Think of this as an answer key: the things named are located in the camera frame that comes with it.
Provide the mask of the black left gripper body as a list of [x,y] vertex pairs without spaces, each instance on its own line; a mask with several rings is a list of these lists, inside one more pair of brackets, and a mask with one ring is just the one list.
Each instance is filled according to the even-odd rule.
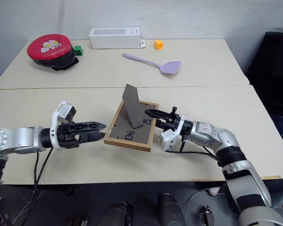
[[85,142],[85,123],[62,123],[58,126],[57,138],[61,147],[66,149],[77,148]]

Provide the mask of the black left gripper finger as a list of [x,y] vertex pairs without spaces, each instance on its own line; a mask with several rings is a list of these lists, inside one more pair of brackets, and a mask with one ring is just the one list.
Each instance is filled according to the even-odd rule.
[[91,121],[91,122],[80,122],[80,123],[75,123],[73,126],[73,131],[76,132],[83,132],[83,131],[88,131],[91,133],[95,133],[95,132],[99,132],[102,129],[105,129],[106,125],[99,123],[99,122],[95,122],[95,121]]
[[103,132],[84,133],[81,135],[81,143],[89,143],[102,140],[105,137]]

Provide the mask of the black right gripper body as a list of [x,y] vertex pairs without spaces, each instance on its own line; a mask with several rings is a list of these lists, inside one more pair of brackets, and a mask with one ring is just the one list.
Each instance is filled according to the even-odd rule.
[[175,131],[177,129],[179,122],[180,122],[180,116],[176,114],[177,107],[173,106],[172,111],[170,112],[170,119],[169,120],[162,120],[161,121],[166,123],[165,129],[163,131],[167,131],[168,129],[171,129],[172,131]]

